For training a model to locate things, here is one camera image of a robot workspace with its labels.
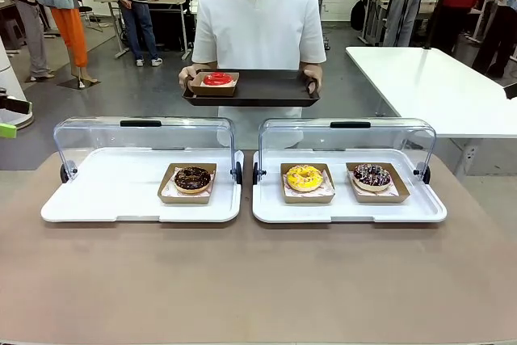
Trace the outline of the person's left hand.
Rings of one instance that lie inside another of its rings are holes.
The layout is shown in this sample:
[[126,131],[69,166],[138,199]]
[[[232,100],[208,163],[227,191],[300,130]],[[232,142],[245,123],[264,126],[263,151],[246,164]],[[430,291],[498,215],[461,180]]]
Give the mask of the person's left hand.
[[319,92],[322,88],[322,67],[319,64],[304,64],[302,65],[302,70],[309,80],[309,93]]

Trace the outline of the person's right hand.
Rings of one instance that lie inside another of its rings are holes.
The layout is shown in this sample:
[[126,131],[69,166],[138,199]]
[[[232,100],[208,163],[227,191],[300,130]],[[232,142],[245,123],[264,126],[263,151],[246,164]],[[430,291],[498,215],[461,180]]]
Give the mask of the person's right hand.
[[179,85],[184,90],[190,90],[191,83],[194,81],[200,69],[204,69],[204,66],[201,64],[189,65],[182,68],[179,73]]

